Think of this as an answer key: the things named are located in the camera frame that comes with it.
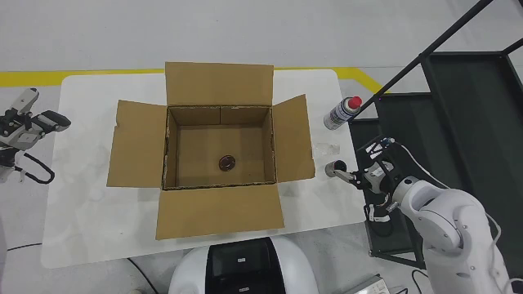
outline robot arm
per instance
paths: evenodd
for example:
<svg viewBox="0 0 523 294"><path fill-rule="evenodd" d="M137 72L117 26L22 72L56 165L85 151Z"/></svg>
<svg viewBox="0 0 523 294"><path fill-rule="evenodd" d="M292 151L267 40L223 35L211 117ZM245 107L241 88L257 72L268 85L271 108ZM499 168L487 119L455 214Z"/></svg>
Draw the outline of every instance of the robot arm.
<svg viewBox="0 0 523 294"><path fill-rule="evenodd" d="M512 289L503 292L509 280L507 269L477 199L412 176L398 184L392 199L423 238L435 294L512 293Z"/></svg>
<svg viewBox="0 0 523 294"><path fill-rule="evenodd" d="M0 183L7 181L7 177L14 171L25 173L15 164L15 155L19 151L31 149L40 139L53 131L66 130L71 122L64 116L53 111L46 111L33 116L30 112L34 102L38 99L37 89L26 89L0 116ZM52 171L29 154L25 156L31 158L42 166L51 175ZM40 181L31 174L28 177L43 184L49 181Z"/></svg>
<svg viewBox="0 0 523 294"><path fill-rule="evenodd" d="M462 190L441 189L413 176L402 176L387 157L394 144L392 138L377 138L359 149L374 161L362 171L347 172L346 164L336 161L327 165L325 172L358 189L385 194L382 212L398 207L413 222L423 238L423 257L435 294L512 294L481 203Z"/></svg>

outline gray floor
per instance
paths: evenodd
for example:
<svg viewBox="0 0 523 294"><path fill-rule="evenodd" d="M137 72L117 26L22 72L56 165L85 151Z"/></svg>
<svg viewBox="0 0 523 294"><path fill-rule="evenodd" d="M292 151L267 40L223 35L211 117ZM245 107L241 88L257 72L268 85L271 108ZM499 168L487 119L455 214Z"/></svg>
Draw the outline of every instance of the gray floor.
<svg viewBox="0 0 523 294"><path fill-rule="evenodd" d="M0 69L161 68L165 60L359 66L372 67L366 73L384 83L393 75L391 67L406 65L476 1L0 0ZM521 37L522 21L515 0L497 0L444 49L503 48ZM522 50L511 58L523 66ZM350 94L358 85L341 81L341 87ZM39 90L34 111L56 109L60 88ZM419 71L395 87L424 90ZM0 107L20 91L0 88ZM49 163L53 140L47 137L32 153ZM30 181L0 186L0 221L8 247L41 242L46 196L46 186ZM376 273L393 293L400 286L415 292L410 268L367 256L363 225L289 237L312 262L321 293L341 294ZM40 265L39 252L31 247L7 255L1 293L127 293L136 287L151 292L128 261L48 270ZM183 254L137 257L136 262L166 292ZM430 293L424 285L424 293Z"/></svg>

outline open cardboard box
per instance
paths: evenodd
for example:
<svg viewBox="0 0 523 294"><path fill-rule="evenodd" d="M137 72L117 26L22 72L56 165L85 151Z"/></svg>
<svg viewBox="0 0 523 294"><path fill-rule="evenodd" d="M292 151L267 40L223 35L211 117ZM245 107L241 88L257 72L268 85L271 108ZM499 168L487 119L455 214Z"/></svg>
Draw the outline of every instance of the open cardboard box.
<svg viewBox="0 0 523 294"><path fill-rule="evenodd" d="M315 164L306 97L273 106L273 71L166 63L168 106L118 102L107 186L162 189L156 239L284 227L277 183Z"/></svg>

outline aerosol can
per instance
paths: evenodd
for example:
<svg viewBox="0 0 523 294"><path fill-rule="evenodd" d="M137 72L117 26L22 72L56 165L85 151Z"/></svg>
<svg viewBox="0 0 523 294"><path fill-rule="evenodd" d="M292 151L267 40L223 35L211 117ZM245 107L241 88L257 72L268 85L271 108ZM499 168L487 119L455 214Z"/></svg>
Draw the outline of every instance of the aerosol can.
<svg viewBox="0 0 523 294"><path fill-rule="evenodd" d="M351 116L360 111L362 100L358 96L348 96L337 104L324 117L324 124L329 130L335 130L345 123Z"/></svg>

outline white table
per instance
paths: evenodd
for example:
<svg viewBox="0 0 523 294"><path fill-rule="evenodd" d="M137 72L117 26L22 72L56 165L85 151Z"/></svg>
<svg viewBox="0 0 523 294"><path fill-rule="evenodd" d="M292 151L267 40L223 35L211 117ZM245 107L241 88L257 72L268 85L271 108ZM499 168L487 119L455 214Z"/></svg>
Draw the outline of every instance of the white table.
<svg viewBox="0 0 523 294"><path fill-rule="evenodd" d="M285 228L157 241L160 190L107 188L105 183L118 99L165 105L163 74L67 78L59 112L72 125L55 139L56 178L47 198L42 264L66 267L363 221L361 191L324 174L325 164L335 159L357 169L348 126L329 131L323 125L323 116L342 99L337 75L327 69L275 71L274 104L303 93L316 177L279 184ZM339 154L325 150L329 145L340 145Z"/></svg>

